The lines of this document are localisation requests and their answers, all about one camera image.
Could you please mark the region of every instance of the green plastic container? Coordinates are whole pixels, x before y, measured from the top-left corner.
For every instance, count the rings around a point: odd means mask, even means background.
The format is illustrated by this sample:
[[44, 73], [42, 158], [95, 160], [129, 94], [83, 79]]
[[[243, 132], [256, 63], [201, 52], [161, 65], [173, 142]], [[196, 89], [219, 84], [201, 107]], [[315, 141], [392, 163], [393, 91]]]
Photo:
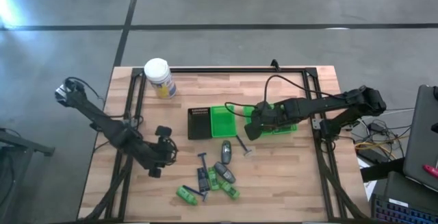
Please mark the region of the green plastic container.
[[[227, 106], [234, 111], [234, 105]], [[210, 108], [211, 135], [214, 138], [228, 138], [237, 135], [235, 128], [235, 116], [225, 106], [214, 106]]]
[[[244, 107], [244, 115], [245, 116], [250, 116], [251, 113], [253, 112], [254, 107]], [[245, 117], [245, 122], [246, 124], [251, 122], [251, 118], [250, 117]], [[291, 125], [290, 127], [282, 127], [279, 129], [275, 129], [272, 132], [262, 132], [261, 135], [270, 135], [270, 134], [288, 134], [291, 132], [295, 132], [296, 130], [298, 130], [298, 127], [296, 126], [296, 124]]]

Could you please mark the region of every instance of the gray floor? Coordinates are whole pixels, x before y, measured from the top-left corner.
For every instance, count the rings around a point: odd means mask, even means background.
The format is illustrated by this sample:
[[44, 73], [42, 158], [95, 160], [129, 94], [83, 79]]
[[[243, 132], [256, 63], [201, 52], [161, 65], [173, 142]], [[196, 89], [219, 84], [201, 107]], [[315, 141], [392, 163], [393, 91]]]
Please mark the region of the gray floor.
[[[129, 2], [0, 0], [0, 17], [5, 26], [123, 25]], [[436, 23], [437, 2], [138, 0], [132, 24]], [[77, 76], [104, 95], [120, 35], [0, 31], [0, 127], [56, 147], [52, 158], [34, 157], [17, 223], [75, 219], [96, 133], [77, 111], [56, 103], [53, 91], [65, 77]], [[154, 57], [173, 66], [267, 65], [273, 58], [282, 65], [335, 65], [342, 90], [366, 84], [381, 91], [389, 108], [410, 108], [420, 84], [438, 85], [436, 38], [438, 29], [131, 31], [121, 65]], [[381, 118], [396, 127], [411, 117]]]

